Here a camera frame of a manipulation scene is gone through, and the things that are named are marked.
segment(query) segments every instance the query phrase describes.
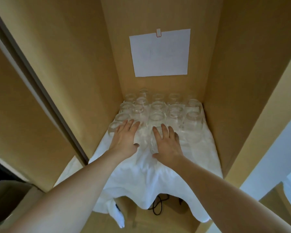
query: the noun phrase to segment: wooden board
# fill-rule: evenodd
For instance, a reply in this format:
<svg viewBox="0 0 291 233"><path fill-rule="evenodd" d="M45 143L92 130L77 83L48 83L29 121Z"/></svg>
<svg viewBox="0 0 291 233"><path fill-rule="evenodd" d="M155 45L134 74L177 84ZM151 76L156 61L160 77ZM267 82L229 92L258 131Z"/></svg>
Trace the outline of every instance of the wooden board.
<svg viewBox="0 0 291 233"><path fill-rule="evenodd" d="M101 0L123 95L194 91L203 100L223 0ZM129 36L191 29L188 75L136 78Z"/></svg>
<svg viewBox="0 0 291 233"><path fill-rule="evenodd" d="M48 191L74 155L0 50L0 159Z"/></svg>
<svg viewBox="0 0 291 233"><path fill-rule="evenodd" d="M91 157L123 101L100 0L0 0L0 17Z"/></svg>
<svg viewBox="0 0 291 233"><path fill-rule="evenodd" d="M291 0L224 1L204 101L224 176L290 59Z"/></svg>

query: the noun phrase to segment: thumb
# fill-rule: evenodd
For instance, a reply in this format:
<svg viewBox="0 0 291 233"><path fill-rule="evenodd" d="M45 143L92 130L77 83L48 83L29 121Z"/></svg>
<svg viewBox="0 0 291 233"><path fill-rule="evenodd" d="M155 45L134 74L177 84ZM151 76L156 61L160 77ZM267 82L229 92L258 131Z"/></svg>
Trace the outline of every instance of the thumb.
<svg viewBox="0 0 291 233"><path fill-rule="evenodd" d="M159 156L159 153L152 154L152 157L155 158L155 159L157 159L158 156Z"/></svg>

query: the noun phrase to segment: right hand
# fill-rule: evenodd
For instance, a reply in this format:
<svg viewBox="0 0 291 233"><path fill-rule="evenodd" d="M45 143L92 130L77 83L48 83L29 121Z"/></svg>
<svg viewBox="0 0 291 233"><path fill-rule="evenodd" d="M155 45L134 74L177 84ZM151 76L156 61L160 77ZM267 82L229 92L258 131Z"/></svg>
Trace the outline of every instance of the right hand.
<svg viewBox="0 0 291 233"><path fill-rule="evenodd" d="M156 158L162 164L173 169L179 158L184 157L180 146L179 136L174 132L172 127L168 127L168 132L168 129L164 124L161 126L163 131L163 138L161 138L157 128L153 127L153 133L159 151L158 153L153 154L153 158Z"/></svg>

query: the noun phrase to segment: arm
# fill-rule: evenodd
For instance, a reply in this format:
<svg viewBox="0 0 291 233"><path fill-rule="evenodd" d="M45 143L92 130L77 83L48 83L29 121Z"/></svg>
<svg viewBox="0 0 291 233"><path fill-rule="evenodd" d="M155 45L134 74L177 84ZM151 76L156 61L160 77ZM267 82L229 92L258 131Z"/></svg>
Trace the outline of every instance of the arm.
<svg viewBox="0 0 291 233"><path fill-rule="evenodd" d="M116 166L136 153L139 122L124 121L108 151L48 192L8 232L80 232Z"/></svg>
<svg viewBox="0 0 291 233"><path fill-rule="evenodd" d="M261 203L184 157L177 133L163 124L162 129L163 138L153 128L159 151L153 157L185 180L222 232L291 232L289 224Z"/></svg>

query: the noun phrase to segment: black cable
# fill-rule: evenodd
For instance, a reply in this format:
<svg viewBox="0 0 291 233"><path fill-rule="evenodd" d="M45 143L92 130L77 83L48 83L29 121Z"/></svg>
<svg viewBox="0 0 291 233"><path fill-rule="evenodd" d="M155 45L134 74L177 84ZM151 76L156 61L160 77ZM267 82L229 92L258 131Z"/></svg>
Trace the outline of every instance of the black cable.
<svg viewBox="0 0 291 233"><path fill-rule="evenodd" d="M154 206L154 204L155 204L155 200L154 200L153 201L153 204L152 204L152 208L148 208L148 210L153 210L153 213L156 216L158 216L158 215L160 215L162 213L162 211L163 211L163 201L169 200L169 195L167 194L167 198L166 199L163 199L163 200L161 199L161 197L159 195L157 197L159 197L159 202L157 202L157 204ZM159 203L161 203L161 211L159 213L156 213L154 211L154 209L158 206Z"/></svg>

